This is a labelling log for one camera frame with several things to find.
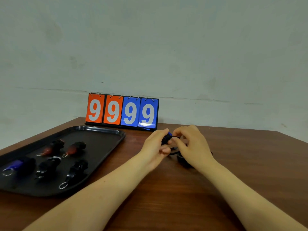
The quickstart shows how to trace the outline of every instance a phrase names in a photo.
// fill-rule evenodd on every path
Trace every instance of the orange number card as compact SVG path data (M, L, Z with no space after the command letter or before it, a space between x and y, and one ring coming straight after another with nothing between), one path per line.
M102 123L105 95L89 93L86 122Z
M123 97L107 95L104 123L119 125L121 121Z

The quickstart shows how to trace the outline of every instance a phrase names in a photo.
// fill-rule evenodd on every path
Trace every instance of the hand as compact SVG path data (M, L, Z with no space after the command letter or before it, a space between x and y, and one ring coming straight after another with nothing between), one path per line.
M182 135L189 141L188 146L185 146L178 138L172 138L172 140L177 144L185 160L196 170L201 171L204 166L215 162L205 137L196 126L182 126L173 132L173 136L180 137Z
M154 170L160 162L171 152L168 145L161 145L163 137L169 132L168 129L154 131L144 142L139 154L148 161L150 170Z

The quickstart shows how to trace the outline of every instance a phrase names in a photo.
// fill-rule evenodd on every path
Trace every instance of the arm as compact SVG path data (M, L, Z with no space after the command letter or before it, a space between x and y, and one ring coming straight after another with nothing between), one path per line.
M188 147L178 138L172 140L186 161L219 190L246 230L308 230L219 164L196 126L180 127L173 135L187 138Z
M138 183L170 153L167 145L161 146L167 133L168 129L153 132L137 155L54 207L24 231L103 230Z

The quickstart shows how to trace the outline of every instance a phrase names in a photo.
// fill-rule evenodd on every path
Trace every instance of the white wall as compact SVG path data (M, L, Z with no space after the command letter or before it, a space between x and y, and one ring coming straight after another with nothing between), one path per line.
M308 0L0 0L0 148L85 116L88 92L159 121L308 141Z

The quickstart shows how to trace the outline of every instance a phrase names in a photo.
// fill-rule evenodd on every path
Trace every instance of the right hand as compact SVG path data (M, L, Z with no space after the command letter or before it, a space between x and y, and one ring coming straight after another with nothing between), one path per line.
M174 130L173 136L184 136L189 143L186 146L179 138L172 138L177 144L182 156L196 170L201 171L204 167L215 162L209 145L199 129L194 126L182 126Z

